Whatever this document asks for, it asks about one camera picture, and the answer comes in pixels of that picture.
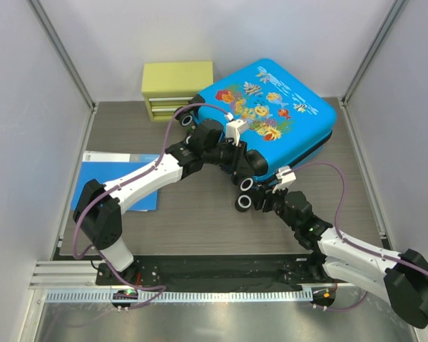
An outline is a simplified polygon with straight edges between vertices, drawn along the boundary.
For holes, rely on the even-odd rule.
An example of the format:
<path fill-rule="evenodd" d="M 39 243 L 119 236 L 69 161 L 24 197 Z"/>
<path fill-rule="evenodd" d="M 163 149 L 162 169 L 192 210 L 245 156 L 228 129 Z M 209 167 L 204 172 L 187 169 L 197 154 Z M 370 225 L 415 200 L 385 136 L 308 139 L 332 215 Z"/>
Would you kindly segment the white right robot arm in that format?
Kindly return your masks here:
<path fill-rule="evenodd" d="M 312 252 L 312 280 L 351 283 L 389 304 L 409 325 L 428 326 L 428 262 L 419 252 L 387 250 L 345 234 L 315 215 L 301 191 L 267 192 L 263 211 L 274 212 Z"/>

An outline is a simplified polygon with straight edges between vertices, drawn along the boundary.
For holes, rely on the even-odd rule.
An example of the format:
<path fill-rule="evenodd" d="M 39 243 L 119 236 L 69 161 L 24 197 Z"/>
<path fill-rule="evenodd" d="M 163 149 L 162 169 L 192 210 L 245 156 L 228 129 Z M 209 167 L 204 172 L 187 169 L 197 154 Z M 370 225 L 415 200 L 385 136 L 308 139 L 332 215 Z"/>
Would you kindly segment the blue white box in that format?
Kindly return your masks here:
<path fill-rule="evenodd" d="M 83 187 L 88 181 L 96 179 L 104 184 L 144 167 L 157 158 L 158 155 L 153 154 L 85 151 L 71 200 L 71 211 L 75 210 Z"/>

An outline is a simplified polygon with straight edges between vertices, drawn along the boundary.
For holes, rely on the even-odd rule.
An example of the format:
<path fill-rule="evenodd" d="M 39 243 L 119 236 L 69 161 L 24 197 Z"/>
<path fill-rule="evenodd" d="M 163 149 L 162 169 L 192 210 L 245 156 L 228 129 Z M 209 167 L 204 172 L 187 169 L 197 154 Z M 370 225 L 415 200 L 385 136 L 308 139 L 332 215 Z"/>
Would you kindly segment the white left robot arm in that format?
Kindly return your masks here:
<path fill-rule="evenodd" d="M 185 140 L 165 147 L 144 167 L 104 184 L 91 180 L 84 185 L 73 216 L 76 228 L 111 264 L 114 279 L 123 285 L 136 279 L 133 255 L 122 238 L 122 215 L 150 193 L 200 171 L 205 164 L 231 172 L 243 192 L 253 187 L 251 156 L 240 139 L 248 128 L 248 121 L 242 119 L 227 125 L 204 120 Z"/>

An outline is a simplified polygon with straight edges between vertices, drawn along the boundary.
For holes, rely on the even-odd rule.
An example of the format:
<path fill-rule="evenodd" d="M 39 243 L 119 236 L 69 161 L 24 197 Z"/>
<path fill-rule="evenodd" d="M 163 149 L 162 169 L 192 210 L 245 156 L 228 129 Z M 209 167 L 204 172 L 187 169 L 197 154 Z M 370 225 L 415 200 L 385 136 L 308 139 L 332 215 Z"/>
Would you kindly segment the blue suitcase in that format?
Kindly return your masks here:
<path fill-rule="evenodd" d="M 263 58 L 199 91 L 187 106 L 177 109 L 175 118 L 190 129 L 188 135 L 207 119 L 222 125 L 248 121 L 240 139 L 249 150 L 262 154 L 268 169 L 264 176 L 253 176 L 254 185 L 247 192 L 226 172 L 240 189 L 235 208 L 246 212 L 261 209 L 267 192 L 288 189 L 296 179 L 293 167 L 330 139 L 336 113 L 283 67 Z"/>

